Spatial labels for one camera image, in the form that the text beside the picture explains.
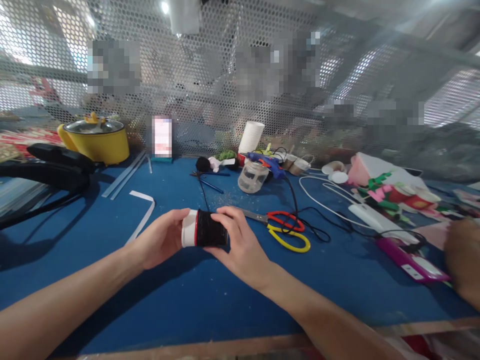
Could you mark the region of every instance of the wooden table edge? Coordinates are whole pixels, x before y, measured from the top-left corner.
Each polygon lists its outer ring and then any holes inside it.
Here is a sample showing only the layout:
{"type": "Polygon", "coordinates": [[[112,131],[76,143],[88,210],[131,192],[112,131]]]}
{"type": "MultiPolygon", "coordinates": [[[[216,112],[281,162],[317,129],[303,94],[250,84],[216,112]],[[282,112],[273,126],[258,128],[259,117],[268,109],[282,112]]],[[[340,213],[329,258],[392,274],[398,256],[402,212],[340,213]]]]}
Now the wooden table edge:
{"type": "MultiPolygon", "coordinates": [[[[426,335],[449,331],[480,328],[480,317],[467,317],[452,321],[412,322],[400,325],[382,326],[374,328],[384,337],[403,337],[409,335],[426,335]]],[[[246,356],[277,352],[282,350],[302,349],[312,347],[307,335],[292,334],[279,336],[253,337],[239,340],[199,342],[184,345],[155,347],[146,350],[97,353],[67,357],[64,360],[155,360],[181,359],[189,357],[219,358],[229,356],[246,356]]]]}

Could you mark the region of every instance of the yellow electric pot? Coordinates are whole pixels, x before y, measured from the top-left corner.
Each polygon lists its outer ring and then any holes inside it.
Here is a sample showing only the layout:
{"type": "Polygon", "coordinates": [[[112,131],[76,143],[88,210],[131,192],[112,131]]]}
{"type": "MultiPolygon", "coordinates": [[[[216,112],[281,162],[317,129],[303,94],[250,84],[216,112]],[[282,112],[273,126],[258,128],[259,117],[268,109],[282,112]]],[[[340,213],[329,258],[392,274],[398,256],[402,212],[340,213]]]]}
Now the yellow electric pot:
{"type": "Polygon", "coordinates": [[[58,135],[66,148],[105,165],[118,164],[128,158],[130,151],[125,126],[120,121],[96,116],[92,116],[92,120],[79,120],[58,127],[58,135]],[[101,132],[97,121],[102,121],[101,132]]]}

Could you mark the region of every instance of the metal lid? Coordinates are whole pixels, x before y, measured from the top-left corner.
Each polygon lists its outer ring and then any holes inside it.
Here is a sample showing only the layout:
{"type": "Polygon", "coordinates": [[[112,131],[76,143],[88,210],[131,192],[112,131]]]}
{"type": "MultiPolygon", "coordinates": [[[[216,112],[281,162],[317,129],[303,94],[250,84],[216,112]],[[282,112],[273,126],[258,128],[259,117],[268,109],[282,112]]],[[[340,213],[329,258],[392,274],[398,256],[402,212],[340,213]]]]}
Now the metal lid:
{"type": "Polygon", "coordinates": [[[124,128],[124,125],[120,121],[105,119],[105,122],[101,125],[101,132],[94,132],[93,129],[97,127],[96,123],[86,122],[85,120],[78,120],[68,123],[63,128],[75,134],[109,134],[120,131],[124,128]]]}

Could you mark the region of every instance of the blue table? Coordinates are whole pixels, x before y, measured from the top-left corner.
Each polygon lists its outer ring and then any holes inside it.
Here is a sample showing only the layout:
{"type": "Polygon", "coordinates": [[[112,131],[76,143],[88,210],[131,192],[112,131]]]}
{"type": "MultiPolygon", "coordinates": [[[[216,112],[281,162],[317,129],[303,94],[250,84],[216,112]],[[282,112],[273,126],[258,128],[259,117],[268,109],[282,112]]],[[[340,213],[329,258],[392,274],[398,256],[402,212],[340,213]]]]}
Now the blue table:
{"type": "MultiPolygon", "coordinates": [[[[101,259],[125,244],[150,206],[130,190],[152,196],[149,219],[171,209],[206,209],[198,181],[189,176],[195,159],[173,164],[145,162],[118,197],[100,195],[124,170],[109,167],[92,176],[85,199],[42,214],[0,233],[0,309],[101,259]]],[[[208,176],[225,194],[204,186],[210,209],[234,205],[265,214],[293,210],[284,181],[271,181],[247,195],[231,177],[208,176]]],[[[316,206],[290,177],[298,206],[316,206]]],[[[321,182],[304,180],[319,201],[348,217],[348,203],[321,182]]],[[[335,216],[322,211],[333,221],[335,216]]],[[[445,284],[416,284],[377,246],[359,234],[347,234],[314,213],[309,222],[332,238],[322,243],[313,234],[307,253],[294,253],[271,237],[264,225],[250,221],[269,258],[299,280],[369,326],[388,329],[402,324],[454,323],[479,314],[445,284]]],[[[429,246],[427,257],[444,269],[443,254],[429,246]]],[[[140,350],[204,342],[299,334],[302,329],[281,308],[238,280],[210,254],[187,248],[125,286],[80,326],[55,356],[140,350]]]]}

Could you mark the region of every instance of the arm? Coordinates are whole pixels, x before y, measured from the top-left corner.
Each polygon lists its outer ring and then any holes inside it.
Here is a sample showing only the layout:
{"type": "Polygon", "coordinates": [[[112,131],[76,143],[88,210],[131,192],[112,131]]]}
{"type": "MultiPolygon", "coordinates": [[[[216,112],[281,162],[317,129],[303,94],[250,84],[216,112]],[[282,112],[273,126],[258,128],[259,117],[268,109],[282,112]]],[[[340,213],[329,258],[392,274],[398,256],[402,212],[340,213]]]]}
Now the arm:
{"type": "Polygon", "coordinates": [[[456,292],[480,311],[480,226],[471,219],[453,221],[444,250],[456,292]]]}
{"type": "Polygon", "coordinates": [[[240,210],[222,207],[211,217],[227,229],[231,250],[206,250],[287,311],[327,359],[403,359],[370,327],[271,262],[240,210]]]}
{"type": "Polygon", "coordinates": [[[181,221],[188,213],[160,216],[128,245],[0,312],[2,359],[47,358],[126,283],[182,248],[181,221]]]}

